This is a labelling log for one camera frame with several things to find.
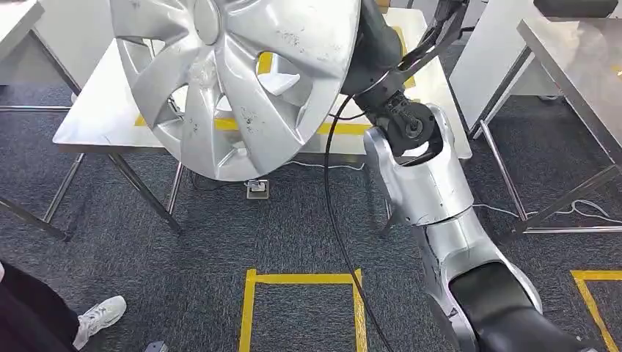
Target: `white cable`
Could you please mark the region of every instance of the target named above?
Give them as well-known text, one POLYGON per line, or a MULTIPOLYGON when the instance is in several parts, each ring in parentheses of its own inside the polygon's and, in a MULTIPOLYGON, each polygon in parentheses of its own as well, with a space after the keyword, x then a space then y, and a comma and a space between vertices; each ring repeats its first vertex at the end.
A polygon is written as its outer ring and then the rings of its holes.
MULTIPOLYGON (((296 164, 296 165, 300 165, 300 166, 308 166, 308 167, 321 167, 324 168, 324 165, 320 165, 320 164, 306 164, 306 163, 301 163, 300 161, 290 161, 288 163, 286 163, 285 165, 289 165, 289 164, 296 164)), ((355 167, 355 166, 349 166, 349 165, 333 165, 333 166, 329 166, 329 169, 339 169, 339 168, 344 168, 344 169, 351 169, 351 170, 355 170, 355 171, 361 171, 363 170, 363 168, 365 167, 365 163, 363 163, 361 166, 359 167, 355 167)), ((501 208, 496 208, 496 207, 492 207, 490 205, 487 204, 474 204, 474 207, 484 207, 484 208, 488 208, 490 210, 494 210, 494 211, 499 211, 500 213, 506 213, 508 215, 512 215, 513 217, 520 219, 520 216, 516 215, 515 213, 512 213, 509 210, 505 210, 505 209, 501 209, 501 208)), ((555 214, 559 214, 559 215, 568 215, 568 214, 572 214, 577 212, 578 214, 581 214, 587 218, 597 218, 597 219, 601 219, 601 220, 605 220, 605 221, 609 221, 609 222, 614 222, 616 224, 622 224, 621 220, 615 220, 615 219, 611 219, 609 217, 609 214, 603 209, 601 208, 599 205, 597 205, 594 202, 591 202, 589 200, 585 200, 585 199, 577 199, 574 202, 571 203, 571 209, 568 211, 556 211, 555 214), (597 211, 599 211, 601 214, 603 214, 604 216, 600 216, 600 215, 596 215, 596 214, 587 214, 587 213, 583 213, 582 211, 580 211, 579 209, 577 209, 577 203, 581 203, 584 205, 587 205, 589 207, 592 207, 594 209, 596 209, 597 211)), ((529 213, 527 213, 527 215, 533 215, 533 214, 537 214, 537 211, 530 211, 529 213)))
MULTIPOLYGON (((296 165, 300 165, 300 166, 324 168, 324 165, 320 165, 320 164, 305 164, 305 163, 301 163, 300 161, 290 161, 289 163, 286 163, 285 165, 289 165, 289 164, 296 164, 296 165)), ((354 171, 361 171, 361 170, 363 170, 364 167, 365 167, 365 163, 363 163, 359 167, 349 166, 349 165, 333 165, 333 166, 329 166, 329 169, 344 168, 344 169, 351 169, 351 170, 354 170, 354 171)))
MULTIPOLYGON (((509 211, 509 210, 500 209, 500 208, 495 208, 495 207, 492 207, 492 206, 487 205, 487 204, 474 204, 473 206, 474 206, 474 207, 484 207, 484 208, 488 208, 488 209, 490 209, 490 210, 499 211, 499 212, 501 212, 501 213, 506 213, 506 214, 508 214, 508 215, 512 215, 513 217, 518 218, 518 219, 520 218, 518 215, 516 215, 515 213, 512 213, 512 212, 511 212, 511 211, 509 211)), ((601 219, 601 220, 605 220, 605 221, 609 221, 609 222, 614 222, 614 223, 616 223, 616 224, 622 224, 622 221, 620 221, 620 220, 611 219, 611 218, 609 217, 609 214, 608 214, 606 211, 604 211, 604 210, 603 210, 603 208, 601 208, 599 205, 597 205, 596 203, 591 202, 591 201, 589 201, 589 200, 585 200, 585 199, 577 199, 577 200, 575 200, 574 202, 572 202, 572 203, 571 203, 571 209, 570 209, 570 210, 568 210, 568 211, 561 211, 561 210, 560 210, 560 211, 557 211, 557 212, 555 212, 555 213, 556 213, 556 214, 562 214, 562 215, 568 215, 568 214, 572 214, 572 213, 574 213, 574 212, 577 212, 578 214, 583 215, 583 216, 588 217, 588 218, 598 218, 598 219, 601 219), (600 212, 601 214, 603 214, 604 216, 600 216, 600 215, 596 215, 596 214, 587 214, 587 213, 583 213, 582 211, 580 211, 579 209, 577 209, 577 203, 580 203, 580 204, 584 204, 584 205, 590 206, 590 207, 592 207, 592 208, 596 209, 597 211, 599 211, 599 212, 600 212)), ((537 211, 532 211, 532 212, 527 213, 527 215, 532 215, 532 214, 537 214, 537 213, 538 213, 537 211)))

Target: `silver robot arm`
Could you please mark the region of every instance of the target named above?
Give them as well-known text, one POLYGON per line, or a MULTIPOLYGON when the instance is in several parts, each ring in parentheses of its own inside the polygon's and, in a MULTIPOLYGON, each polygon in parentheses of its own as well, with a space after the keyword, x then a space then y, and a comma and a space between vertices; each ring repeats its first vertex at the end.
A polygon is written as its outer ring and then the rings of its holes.
POLYGON ((395 216, 412 226, 428 303, 445 336, 468 352, 590 351, 541 315, 531 281, 486 234, 447 118, 438 107, 428 108, 443 144, 433 158, 401 166, 378 127, 367 131, 364 141, 395 216))

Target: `wheel cover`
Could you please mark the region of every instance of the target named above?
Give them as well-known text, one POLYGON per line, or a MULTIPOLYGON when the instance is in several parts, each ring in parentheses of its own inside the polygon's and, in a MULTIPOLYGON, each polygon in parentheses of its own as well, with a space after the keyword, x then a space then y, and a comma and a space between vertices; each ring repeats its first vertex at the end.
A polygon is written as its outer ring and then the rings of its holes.
POLYGON ((360 0, 110 2, 145 122, 183 165, 229 181, 273 171, 315 134, 348 72, 360 7, 360 0), (155 53, 147 40, 163 48, 155 53), (299 92, 275 96, 261 84, 256 67, 264 52, 297 69, 300 82, 291 89, 299 92), (170 103, 181 87, 183 114, 170 103), (223 96, 231 112, 216 108, 223 96), (217 127, 226 119, 235 120, 236 131, 217 127))

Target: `hubcap spoke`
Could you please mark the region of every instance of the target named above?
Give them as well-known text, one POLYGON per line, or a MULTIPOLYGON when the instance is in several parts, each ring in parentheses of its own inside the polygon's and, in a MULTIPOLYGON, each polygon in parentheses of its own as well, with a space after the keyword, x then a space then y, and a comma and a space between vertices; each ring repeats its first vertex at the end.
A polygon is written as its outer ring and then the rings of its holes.
POLYGON ((111 0, 114 35, 170 43, 187 32, 191 16, 175 0, 111 0))
POLYGON ((175 116, 168 112, 168 98, 188 83, 188 70, 199 53, 199 45, 194 37, 188 36, 166 47, 139 74, 132 95, 149 127, 175 116))
POLYGON ((348 29, 358 18, 354 10, 356 1, 259 0, 232 11, 227 29, 261 51, 285 57, 311 77, 340 77, 350 60, 344 49, 352 45, 348 29))
POLYGON ((222 95, 213 52, 193 66, 186 97, 181 140, 181 162, 212 179, 219 178, 219 168, 233 151, 222 133, 214 128, 216 104, 222 95))
POLYGON ((271 97, 255 75, 255 57, 232 38, 224 40, 216 52, 222 86, 253 165, 259 172, 270 172, 282 163, 283 150, 303 145, 295 129, 295 107, 288 109, 286 103, 271 97))

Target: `gray carpet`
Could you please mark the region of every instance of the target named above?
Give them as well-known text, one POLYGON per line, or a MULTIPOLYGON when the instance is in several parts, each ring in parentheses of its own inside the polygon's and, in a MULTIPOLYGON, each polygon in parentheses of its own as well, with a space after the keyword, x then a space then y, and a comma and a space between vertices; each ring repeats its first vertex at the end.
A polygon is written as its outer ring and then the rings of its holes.
MULTIPOLYGON (((64 88, 6 87, 0 104, 68 104, 64 88)), ((74 155, 51 137, 61 114, 0 114, 0 194, 42 215, 74 155)), ((528 210, 551 202, 607 160, 562 102, 511 98, 491 125, 528 210)), ((478 198, 511 210, 485 142, 472 143, 465 172, 478 198)), ((127 155, 163 201, 175 160, 127 155)), ((122 294, 125 317, 84 349, 143 351, 166 340, 172 351, 236 351, 246 270, 259 273, 342 273, 343 259, 326 218, 321 169, 284 166, 268 177, 271 198, 245 200, 243 186, 204 192, 185 180, 172 233, 104 155, 88 155, 55 218, 74 239, 60 243, 10 214, 0 213, 0 257, 41 278, 78 312, 122 294)), ((396 351, 452 351, 425 305, 420 255, 405 227, 378 235, 384 204, 369 171, 332 171, 334 203, 346 246, 396 351)), ((622 219, 618 184, 588 197, 622 219)), ((513 219, 478 210, 484 227, 534 282, 545 314, 605 351, 600 332, 570 275, 574 269, 620 268, 618 235, 523 235, 513 219)), ((556 216, 551 224, 603 224, 556 216)), ((622 282, 591 282, 611 335, 622 346, 622 282)), ((369 351, 382 351, 367 319, 369 351)), ((355 351, 352 289, 348 286, 257 285, 251 351, 355 351)))

